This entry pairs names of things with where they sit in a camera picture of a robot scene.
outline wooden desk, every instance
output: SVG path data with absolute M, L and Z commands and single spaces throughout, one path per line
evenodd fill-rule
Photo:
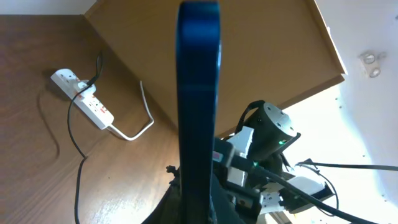
M 104 72 L 95 95 L 133 135 L 148 121 L 139 83 L 83 16 L 0 16 L 1 213 L 6 223 L 74 223 L 76 173 L 81 157 L 67 131 L 65 94 L 50 76 L 70 68 Z M 72 130 L 89 156 L 80 189 L 81 223 L 140 223 L 172 180 L 178 165 L 175 129 L 147 94 L 155 124 L 133 142 L 100 131 L 77 108 Z
M 171 1 L 100 1 L 88 20 L 147 83 L 178 125 Z M 249 103 L 284 109 L 343 81 L 344 70 L 314 0 L 220 0 L 221 69 L 216 134 L 233 132 Z

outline black strap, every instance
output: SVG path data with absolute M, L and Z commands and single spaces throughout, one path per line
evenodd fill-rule
M 244 122 L 244 118 L 246 117 L 247 113 L 255 108 L 259 108 L 260 106 L 262 106 L 264 103 L 266 103 L 264 100 L 257 100 L 254 102 L 251 102 L 248 107 L 246 108 L 246 110 L 244 110 L 241 119 L 239 119 L 238 125 L 236 126 L 235 129 L 235 134 L 237 134 L 238 132 L 242 131 L 243 128 L 243 122 Z

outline light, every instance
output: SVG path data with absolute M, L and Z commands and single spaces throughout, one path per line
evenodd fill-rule
M 366 64 L 368 64 L 368 65 L 372 64 L 375 60 L 376 60 L 376 58 L 374 57 L 373 54 L 366 54 L 366 55 L 363 57 L 363 61 L 364 61 Z
M 373 71 L 370 73 L 369 77 L 371 78 L 376 78 L 380 75 L 381 71 L 380 68 L 375 68 Z

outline white wall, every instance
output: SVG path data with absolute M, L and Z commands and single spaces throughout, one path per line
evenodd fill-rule
M 347 113 L 372 162 L 398 166 L 398 1 L 318 0 L 348 76 L 340 85 Z M 361 74 L 358 55 L 386 52 L 377 78 Z M 398 173 L 378 173 L 398 206 Z
M 0 14 L 84 14 L 96 0 L 0 0 Z
M 303 134 L 286 156 L 292 163 L 311 157 L 398 166 L 398 1 L 317 3 L 348 74 L 342 84 L 286 109 Z M 362 74 L 358 56 L 366 50 L 387 53 L 377 78 Z M 322 167 L 321 173 L 335 184 L 342 211 L 376 223 L 397 223 L 398 172 Z M 335 206 L 335 199 L 327 204 Z M 347 223 L 315 209 L 300 216 L 307 216 L 306 223 Z

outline black cable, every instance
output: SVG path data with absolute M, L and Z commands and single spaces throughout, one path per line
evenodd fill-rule
M 299 165 L 314 165 L 314 166 L 323 166 L 323 167 L 336 167 L 336 168 L 353 168 L 353 169 L 375 169 L 375 170 L 391 170 L 398 171 L 398 167 L 396 166 L 384 166 L 384 165 L 351 165 L 351 164 L 325 164 L 320 162 L 299 162 Z
M 283 152 L 281 152 L 280 158 L 282 158 L 282 162 L 285 165 L 286 171 L 289 171 L 289 169 L 287 167 L 290 167 L 290 168 L 292 168 L 292 167 L 290 166 L 289 162 L 287 162 L 287 159 L 286 159 L 286 157 L 285 157 Z
M 235 134 L 237 134 L 238 132 L 242 131 L 244 118 L 246 117 L 247 113 L 249 111 L 253 110 L 254 108 L 259 108 L 264 103 L 265 103 L 264 100 L 257 100 L 257 101 L 251 102 L 248 105 L 248 107 L 244 110 L 243 114 L 241 115 L 241 118 L 239 119 L 238 125 L 235 128 L 235 132 L 234 132 Z
M 95 70 L 96 70 L 95 76 L 94 76 L 91 80 L 89 80 L 89 81 L 87 82 L 87 86 L 86 86 L 82 91 L 78 92 L 78 93 L 72 98 L 72 100 L 70 101 L 70 104 L 69 104 L 69 108 L 68 108 L 68 119 L 67 119 L 67 122 L 68 122 L 68 132 L 69 132 L 69 136 L 70 136 L 70 139 L 72 140 L 73 145 L 76 147 L 77 151 L 80 153 L 80 155 L 81 155 L 82 158 L 83 158 L 83 159 L 81 160 L 81 162 L 80 162 L 80 165 L 79 165 L 79 169 L 78 169 L 78 172 L 77 172 L 77 181 L 76 181 L 75 207 L 74 207 L 74 211 L 75 211 L 75 223 L 76 223 L 76 224 L 80 224 L 80 221 L 79 221 L 79 214 L 78 214 L 78 206 L 79 206 L 79 191 L 80 191 L 80 176 L 81 176 L 81 170 L 82 170 L 82 168 L 83 168 L 83 163 L 87 160 L 88 156 L 86 156 L 86 155 L 81 151 L 81 149 L 79 148 L 78 144 L 77 144 L 76 141 L 75 141 L 75 138 L 73 137 L 72 130 L 71 130 L 71 128 L 70 128 L 70 111 L 71 111 L 72 105 L 73 105 L 73 103 L 75 102 L 75 99 L 77 98 L 77 96 L 80 95 L 81 93 L 83 93 L 84 91 L 86 91 L 87 89 L 89 89 L 89 88 L 94 84 L 94 82 L 97 81 L 97 79 L 100 77 L 100 75 L 101 75 L 101 73 L 102 73 L 102 70 L 103 70 L 103 66 L 102 66 L 102 65 L 103 65 L 102 52 L 99 52 L 99 54 L 98 54 L 98 56 L 97 56 L 97 60 L 96 60 L 95 65 L 96 65 L 96 66 L 95 66 Z
M 300 189 L 294 187 L 292 184 L 288 183 L 286 180 L 282 179 L 278 175 L 272 173 L 271 171 L 265 170 L 261 166 L 257 166 L 253 161 L 250 161 L 249 159 L 245 159 L 240 156 L 234 156 L 231 162 L 231 166 L 238 168 L 239 170 L 245 171 L 248 174 L 253 174 L 256 175 L 257 177 L 264 178 L 268 177 L 274 182 L 284 186 L 287 190 L 295 193 L 296 195 L 299 195 L 307 201 L 308 203 L 313 204 L 314 206 L 331 213 L 332 215 L 335 215 L 337 217 L 340 217 L 344 220 L 347 220 L 349 222 L 355 223 L 355 224 L 362 224 L 362 223 L 370 223 L 370 224 L 375 224 L 373 222 L 369 222 L 366 220 L 363 220 L 362 218 L 355 217 L 353 215 L 347 214 L 345 212 L 342 212 L 340 210 L 337 210 L 329 205 L 326 205 L 319 201 L 318 199 L 312 197 L 311 195 L 306 194 L 305 192 L 301 191 Z
M 284 186 L 287 190 L 301 196 L 302 199 L 304 199 L 305 201 L 307 201 L 308 203 L 313 204 L 314 206 L 331 213 L 332 215 L 335 215 L 337 217 L 340 217 L 344 220 L 347 220 L 349 222 L 355 223 L 355 224 L 375 224 L 373 222 L 367 221 L 367 220 L 363 220 L 362 218 L 358 218 L 355 217 L 353 215 L 350 215 L 348 213 L 342 212 L 340 210 L 337 210 L 329 205 L 326 205 L 324 203 L 322 203 L 321 201 L 319 201 L 318 199 L 312 197 L 311 195 L 306 194 L 305 192 L 301 191 L 300 189 L 294 187 L 292 184 L 288 183 L 287 181 L 285 181 L 284 179 L 282 179 L 281 177 L 279 177 L 278 175 L 265 170 L 264 168 L 262 168 L 261 166 L 255 166 L 253 165 L 251 167 L 251 169 L 249 170 L 249 172 L 253 173 L 254 175 L 257 175 L 258 177 L 268 177 L 271 180 L 273 180 L 274 182 L 277 182 L 278 184 Z
M 336 189 L 335 189 L 335 186 L 330 182 L 330 180 L 327 179 L 324 175 L 322 175 L 322 174 L 320 173 L 319 170 L 313 169 L 313 168 L 311 168 L 311 167 L 309 167 L 309 166 L 306 166 L 306 165 L 300 165 L 300 166 L 301 166 L 301 167 L 304 167 L 304 168 L 307 168 L 307 169 L 309 169 L 309 170 L 311 170 L 312 172 L 314 172 L 314 173 L 316 173 L 317 175 L 319 175 L 319 176 L 321 176 L 322 178 L 324 178 L 324 179 L 329 183 L 329 185 L 330 185 L 330 186 L 332 187 L 332 189 L 333 189 L 333 193 L 335 193 L 335 197 L 336 197 L 336 209 L 338 210 L 338 208 L 339 208 L 339 201 L 338 201 L 337 191 L 336 191 Z M 329 216 L 329 217 L 334 217 L 334 215 L 332 215 L 332 214 L 327 214 L 326 212 L 324 212 L 322 209 L 320 209 L 320 208 L 318 208 L 318 207 L 317 207 L 317 209 L 319 209 L 319 211 L 321 211 L 323 214 L 325 214 L 325 215 L 327 215 L 327 216 Z

